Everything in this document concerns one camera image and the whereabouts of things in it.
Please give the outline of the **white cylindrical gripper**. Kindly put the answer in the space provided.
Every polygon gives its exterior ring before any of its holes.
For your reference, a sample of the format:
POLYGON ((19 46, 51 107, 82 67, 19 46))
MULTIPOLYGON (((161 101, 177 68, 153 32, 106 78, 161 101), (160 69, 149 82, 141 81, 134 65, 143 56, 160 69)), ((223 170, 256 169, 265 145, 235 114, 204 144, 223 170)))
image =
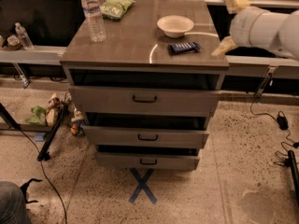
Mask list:
POLYGON ((231 21, 230 36, 223 38, 211 53, 212 56, 225 54, 238 47, 266 50, 281 48, 278 33, 289 17, 288 14, 250 7, 249 0, 224 0, 224 2, 229 14, 237 14, 231 21))

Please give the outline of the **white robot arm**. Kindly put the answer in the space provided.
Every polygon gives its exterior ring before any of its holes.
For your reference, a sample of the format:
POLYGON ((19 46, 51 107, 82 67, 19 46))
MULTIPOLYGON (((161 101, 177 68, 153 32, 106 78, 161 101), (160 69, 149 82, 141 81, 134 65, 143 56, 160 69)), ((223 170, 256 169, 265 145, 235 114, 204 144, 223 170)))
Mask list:
POLYGON ((299 60, 299 11, 291 14, 271 12, 253 6, 249 0, 224 0, 234 14, 229 35, 224 37, 213 56, 233 49, 265 49, 279 57, 299 60))

